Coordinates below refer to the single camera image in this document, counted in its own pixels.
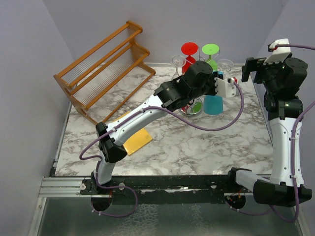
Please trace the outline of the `blue plastic wine glass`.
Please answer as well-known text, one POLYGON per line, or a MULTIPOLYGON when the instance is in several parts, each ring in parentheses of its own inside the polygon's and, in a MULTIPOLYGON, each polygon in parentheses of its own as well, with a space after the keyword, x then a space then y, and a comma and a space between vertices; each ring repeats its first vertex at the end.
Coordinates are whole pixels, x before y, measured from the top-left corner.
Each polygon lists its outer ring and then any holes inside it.
POLYGON ((223 112, 223 98, 220 96, 205 95, 203 112, 208 115, 219 115, 223 112))

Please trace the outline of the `clear champagne flute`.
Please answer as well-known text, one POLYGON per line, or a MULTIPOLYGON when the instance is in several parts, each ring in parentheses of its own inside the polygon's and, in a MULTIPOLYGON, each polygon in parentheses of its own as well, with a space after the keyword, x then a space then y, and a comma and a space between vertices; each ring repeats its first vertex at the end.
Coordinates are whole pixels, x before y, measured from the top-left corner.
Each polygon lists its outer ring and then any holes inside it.
POLYGON ((220 59, 217 62, 218 74, 224 80, 224 75, 234 68, 234 63, 229 59, 220 59))
POLYGON ((172 79, 176 79, 180 76, 179 68, 186 64, 186 59, 182 55, 175 55, 171 58, 171 64, 175 66, 175 73, 172 76, 172 79))

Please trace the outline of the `green plastic wine glass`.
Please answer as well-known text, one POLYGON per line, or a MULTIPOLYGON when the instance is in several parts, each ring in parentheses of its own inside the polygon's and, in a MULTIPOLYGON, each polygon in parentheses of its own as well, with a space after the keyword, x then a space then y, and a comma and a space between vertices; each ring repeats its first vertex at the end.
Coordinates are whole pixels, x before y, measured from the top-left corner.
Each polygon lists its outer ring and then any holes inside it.
POLYGON ((220 48, 217 44, 209 43, 202 47, 202 52, 208 56, 205 60, 214 71, 217 71, 218 66, 215 61, 215 58, 220 54, 220 48))

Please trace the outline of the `red plastic wine glass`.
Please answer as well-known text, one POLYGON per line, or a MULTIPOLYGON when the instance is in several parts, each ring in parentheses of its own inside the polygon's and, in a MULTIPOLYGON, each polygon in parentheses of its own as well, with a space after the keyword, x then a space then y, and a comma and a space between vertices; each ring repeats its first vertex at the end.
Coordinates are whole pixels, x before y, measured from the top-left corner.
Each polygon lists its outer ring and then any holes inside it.
POLYGON ((192 55, 194 55, 198 51, 198 46, 193 42, 187 42, 182 45, 181 51, 184 55, 187 56, 185 58, 186 63, 184 66, 182 66, 182 73, 185 74, 187 69, 196 62, 195 58, 192 55))

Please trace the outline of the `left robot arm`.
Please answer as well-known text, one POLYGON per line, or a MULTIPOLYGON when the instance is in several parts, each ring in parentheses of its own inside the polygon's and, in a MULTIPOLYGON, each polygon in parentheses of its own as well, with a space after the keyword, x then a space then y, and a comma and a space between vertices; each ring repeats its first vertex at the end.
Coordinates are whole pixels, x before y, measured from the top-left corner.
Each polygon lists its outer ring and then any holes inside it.
POLYGON ((163 82, 146 101, 121 119, 97 124, 101 161, 94 171, 92 189, 98 194, 108 190, 115 164, 127 155, 123 145, 133 134, 195 98, 214 95, 217 76, 218 72, 208 63, 199 60, 184 75, 163 82))

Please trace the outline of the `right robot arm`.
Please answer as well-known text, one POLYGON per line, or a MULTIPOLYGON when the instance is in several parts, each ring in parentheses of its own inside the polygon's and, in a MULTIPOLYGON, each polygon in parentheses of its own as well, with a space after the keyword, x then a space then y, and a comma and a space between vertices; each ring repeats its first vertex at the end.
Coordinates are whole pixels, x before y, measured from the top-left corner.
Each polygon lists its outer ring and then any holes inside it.
POLYGON ((307 76, 308 65, 288 56, 283 62, 266 64, 264 58, 248 58, 242 67, 242 82, 255 72, 254 83, 263 84, 264 107, 272 132, 273 166, 269 179, 251 170, 232 168, 226 187, 238 192, 243 187, 253 193, 259 204, 294 207, 312 198, 304 186, 300 168, 299 135, 303 103, 296 95, 307 76))

